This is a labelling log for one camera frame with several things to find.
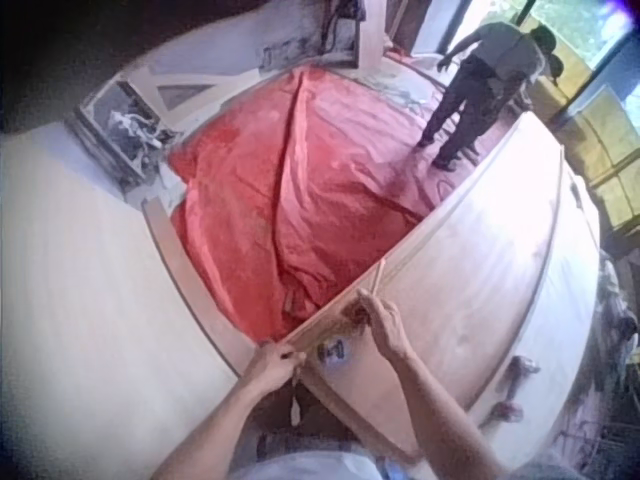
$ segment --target human hand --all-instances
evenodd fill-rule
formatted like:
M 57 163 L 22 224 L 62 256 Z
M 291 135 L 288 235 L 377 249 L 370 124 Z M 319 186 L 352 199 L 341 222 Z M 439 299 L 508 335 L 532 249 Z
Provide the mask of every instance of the human hand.
M 239 381 L 240 387 L 259 401 L 284 385 L 305 360 L 306 354 L 296 352 L 291 345 L 268 343 L 249 362 Z
M 393 362 L 411 352 L 398 308 L 363 289 L 358 290 L 358 298 L 369 316 L 373 341 L 380 354 Z
M 451 60 L 452 60 L 451 57 L 449 57 L 448 55 L 445 55 L 444 57 L 442 57 L 440 61 L 436 64 L 436 69 L 438 70 L 438 72 L 441 72 L 442 70 L 446 72 L 447 69 L 449 68 L 449 65 L 451 65 Z

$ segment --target person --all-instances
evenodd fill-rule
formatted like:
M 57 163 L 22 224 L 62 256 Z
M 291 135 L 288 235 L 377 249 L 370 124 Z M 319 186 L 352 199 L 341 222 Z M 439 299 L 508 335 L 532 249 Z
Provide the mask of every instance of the person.
M 453 57 L 476 43 L 478 46 L 460 64 L 417 144 L 424 148 L 433 143 L 444 122 L 464 102 L 455 131 L 433 161 L 441 170 L 454 171 L 453 160 L 458 151 L 472 145 L 525 82 L 533 83 L 542 73 L 547 56 L 556 47 L 556 38 L 543 25 L 525 34 L 509 23 L 489 23 L 445 55 L 437 64 L 438 71 L 446 70 Z
M 359 291 L 358 296 L 368 314 L 378 352 L 398 375 L 418 445 L 434 473 L 445 479 L 497 479 L 507 475 L 479 429 L 411 348 L 398 309 L 365 291 Z M 229 476 L 234 449 L 251 410 L 264 396 L 284 385 L 304 361 L 305 355 L 289 345 L 269 344 L 258 350 L 227 397 L 169 455 L 153 478 L 382 480 L 370 455 L 346 449 L 290 453 Z M 580 477 L 549 465 L 542 470 L 525 466 L 505 478 Z

